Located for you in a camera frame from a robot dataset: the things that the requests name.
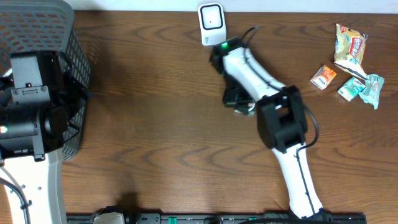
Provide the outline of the light green snack packet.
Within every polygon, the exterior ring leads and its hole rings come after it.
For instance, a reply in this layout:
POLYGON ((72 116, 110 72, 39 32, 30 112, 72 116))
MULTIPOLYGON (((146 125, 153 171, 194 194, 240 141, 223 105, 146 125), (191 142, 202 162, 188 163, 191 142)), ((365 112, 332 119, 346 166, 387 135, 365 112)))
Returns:
POLYGON ((384 84, 384 78, 377 74, 369 74, 365 81, 365 88, 359 92, 359 96, 365 103, 373 105, 376 110, 379 106, 379 96, 384 84))

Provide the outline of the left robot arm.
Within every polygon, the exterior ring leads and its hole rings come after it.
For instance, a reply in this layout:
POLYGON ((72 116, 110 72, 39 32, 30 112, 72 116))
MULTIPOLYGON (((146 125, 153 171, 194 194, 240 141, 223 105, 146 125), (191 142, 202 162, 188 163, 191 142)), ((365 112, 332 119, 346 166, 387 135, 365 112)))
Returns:
POLYGON ((66 223, 62 190, 65 148, 75 155, 88 87, 61 51, 11 55, 1 76, 1 183, 14 223, 66 223))

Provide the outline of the large yellow snack bag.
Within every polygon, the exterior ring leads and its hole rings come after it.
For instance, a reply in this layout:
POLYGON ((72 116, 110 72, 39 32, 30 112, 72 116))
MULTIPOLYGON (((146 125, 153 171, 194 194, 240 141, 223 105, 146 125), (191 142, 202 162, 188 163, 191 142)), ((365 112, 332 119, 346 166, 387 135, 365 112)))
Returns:
POLYGON ((368 35, 336 24, 334 64, 356 78, 367 80, 362 67, 368 35))

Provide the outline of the black round-logo snack packet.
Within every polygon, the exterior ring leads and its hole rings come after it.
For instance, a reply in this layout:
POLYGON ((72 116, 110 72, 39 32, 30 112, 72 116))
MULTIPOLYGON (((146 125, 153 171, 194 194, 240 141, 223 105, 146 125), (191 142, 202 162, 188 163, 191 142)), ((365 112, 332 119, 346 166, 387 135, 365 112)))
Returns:
POLYGON ((253 116, 256 104, 253 102, 234 106, 234 112, 245 116, 253 116))

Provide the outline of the orange candy packet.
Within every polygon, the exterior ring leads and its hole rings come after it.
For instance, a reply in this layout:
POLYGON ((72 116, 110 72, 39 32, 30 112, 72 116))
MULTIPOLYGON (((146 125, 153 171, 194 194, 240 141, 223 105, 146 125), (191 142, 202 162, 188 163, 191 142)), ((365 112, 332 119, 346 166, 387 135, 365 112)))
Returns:
POLYGON ((324 65, 314 74, 310 82, 320 90, 324 90, 335 77, 336 72, 324 65))

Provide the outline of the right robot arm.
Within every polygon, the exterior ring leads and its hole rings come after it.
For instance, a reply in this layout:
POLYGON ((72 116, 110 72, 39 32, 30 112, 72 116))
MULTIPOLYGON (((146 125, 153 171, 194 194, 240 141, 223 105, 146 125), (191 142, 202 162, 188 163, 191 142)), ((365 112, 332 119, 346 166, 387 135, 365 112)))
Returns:
POLYGON ((223 104, 241 114, 256 115, 260 139, 279 161, 292 213, 300 219, 315 218, 323 205, 307 162, 307 149, 314 142, 306 142, 306 117, 312 118, 316 131, 319 127, 299 89, 271 76, 239 37, 214 46, 210 63, 226 82, 223 104))

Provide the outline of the teal candy packet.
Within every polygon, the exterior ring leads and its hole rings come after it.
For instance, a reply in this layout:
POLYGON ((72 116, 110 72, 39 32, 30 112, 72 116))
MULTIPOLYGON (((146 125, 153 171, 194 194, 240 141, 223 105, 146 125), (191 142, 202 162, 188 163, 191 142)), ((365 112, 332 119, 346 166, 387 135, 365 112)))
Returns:
POLYGON ((365 88, 360 80, 355 77, 350 78, 339 90, 338 94, 346 101, 353 100, 365 88))

